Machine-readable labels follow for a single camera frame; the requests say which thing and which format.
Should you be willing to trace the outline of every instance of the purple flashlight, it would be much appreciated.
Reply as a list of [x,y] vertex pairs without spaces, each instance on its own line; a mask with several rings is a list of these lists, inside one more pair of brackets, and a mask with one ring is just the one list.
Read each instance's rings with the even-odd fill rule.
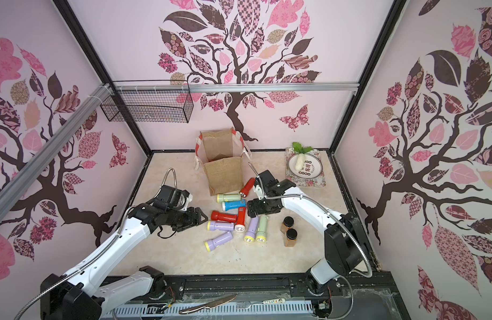
[[249,222],[248,232],[244,236],[244,241],[253,242],[255,241],[255,231],[257,230],[258,216],[251,218]]
[[209,223],[207,224],[207,230],[208,231],[216,231],[216,230],[233,231],[234,230],[234,223],[233,222],[209,221]]
[[205,247],[207,248],[208,252],[211,252],[216,247],[221,246],[222,244],[230,241],[232,238],[233,238],[232,233],[229,231],[226,234],[222,234],[217,238],[205,241]]

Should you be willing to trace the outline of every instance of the butterfly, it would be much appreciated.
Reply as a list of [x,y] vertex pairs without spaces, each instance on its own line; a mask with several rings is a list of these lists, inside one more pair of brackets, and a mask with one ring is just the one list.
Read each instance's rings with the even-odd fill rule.
[[124,153],[127,152],[128,147],[124,142],[120,142],[120,139],[112,134],[112,140],[114,144],[114,148],[116,149],[116,153],[111,158],[111,162],[109,162],[109,168],[115,167],[117,165],[124,165],[127,163],[127,158]]
[[307,106],[308,105],[304,105],[301,109],[299,109],[298,115],[296,117],[281,117],[280,121],[283,123],[287,123],[288,127],[296,132],[296,128],[299,127],[299,124],[308,124]]

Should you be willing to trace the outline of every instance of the knife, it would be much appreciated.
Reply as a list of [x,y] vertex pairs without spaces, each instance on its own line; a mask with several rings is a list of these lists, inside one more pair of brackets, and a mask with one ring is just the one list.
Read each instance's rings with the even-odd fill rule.
[[199,311],[199,310],[202,310],[202,309],[212,309],[212,308],[215,308],[217,306],[223,305],[225,303],[229,303],[230,301],[232,301],[235,298],[237,298],[237,295],[236,294],[232,294],[232,295],[229,295],[227,297],[224,297],[224,298],[218,299],[216,301],[212,301],[212,302],[206,303],[206,304],[201,305],[201,306],[196,306],[196,307],[192,307],[192,308],[180,310],[179,311],[179,314],[189,314],[189,313],[193,313],[193,312],[196,312],[196,311]]

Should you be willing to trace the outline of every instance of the fork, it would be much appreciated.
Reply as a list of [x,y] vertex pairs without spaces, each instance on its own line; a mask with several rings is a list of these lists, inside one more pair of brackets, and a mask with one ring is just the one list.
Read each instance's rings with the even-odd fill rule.
[[255,302],[255,303],[251,303],[249,301],[238,301],[235,306],[237,309],[245,309],[246,310],[246,309],[250,309],[251,306],[254,306],[254,305],[270,305],[270,304],[281,304],[281,303],[285,303],[284,298],[264,300],[264,301]]

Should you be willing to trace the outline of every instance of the black jar lid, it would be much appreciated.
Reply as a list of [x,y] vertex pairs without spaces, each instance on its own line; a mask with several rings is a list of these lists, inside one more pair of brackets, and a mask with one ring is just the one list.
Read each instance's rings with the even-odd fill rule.
[[287,217],[285,217],[285,219],[283,219],[283,224],[286,227],[290,228],[294,225],[294,219],[292,219],[292,217],[287,216]]
[[298,232],[295,229],[289,229],[285,234],[290,240],[295,240],[298,237]]

